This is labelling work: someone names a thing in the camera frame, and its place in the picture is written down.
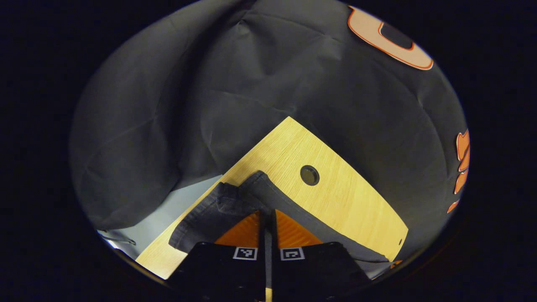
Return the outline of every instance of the light wood surface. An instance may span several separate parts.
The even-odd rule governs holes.
[[[300,169],[305,165],[319,172],[317,185],[302,181]],[[397,213],[349,164],[291,117],[263,138],[218,182],[239,186],[258,170],[265,172],[281,191],[319,220],[390,261],[403,246],[408,228]],[[186,257],[186,253],[168,244],[173,230],[218,182],[170,224],[136,261],[167,279]]]

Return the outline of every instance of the orange logo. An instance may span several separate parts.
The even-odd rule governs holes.
[[[468,134],[468,130],[464,134],[459,133],[457,135],[456,146],[457,159],[461,162],[459,165],[461,174],[457,177],[454,194],[459,193],[468,176],[468,166],[470,165],[470,134]]]
[[[352,13],[347,24],[351,31],[362,40],[414,68],[429,70],[433,67],[433,60],[414,42],[412,42],[412,47],[408,49],[393,43],[380,32],[384,22],[363,10],[353,6],[349,7],[352,8]]]

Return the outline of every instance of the orange letter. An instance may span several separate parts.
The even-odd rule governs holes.
[[[351,31],[362,38],[362,40],[387,53],[396,60],[417,69],[429,70],[433,67],[433,60],[414,42],[412,42],[410,49],[393,43],[380,33],[384,22],[369,15],[365,11],[353,6],[349,7],[353,11],[347,23]]]

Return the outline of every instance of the dark gray fabric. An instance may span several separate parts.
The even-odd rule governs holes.
[[[323,242],[343,244],[362,270],[374,278],[392,262],[383,255],[341,235],[304,210],[276,187],[267,174],[258,171],[239,187],[219,183],[173,231],[169,245],[186,253],[200,241],[214,242],[249,214],[260,210],[271,215],[280,210]]]
[[[202,0],[127,41],[85,88],[72,127],[72,177],[94,225],[136,224],[291,116],[408,226],[399,259],[433,240],[462,194],[462,108],[437,62],[393,59],[348,28],[350,13],[334,0]]]

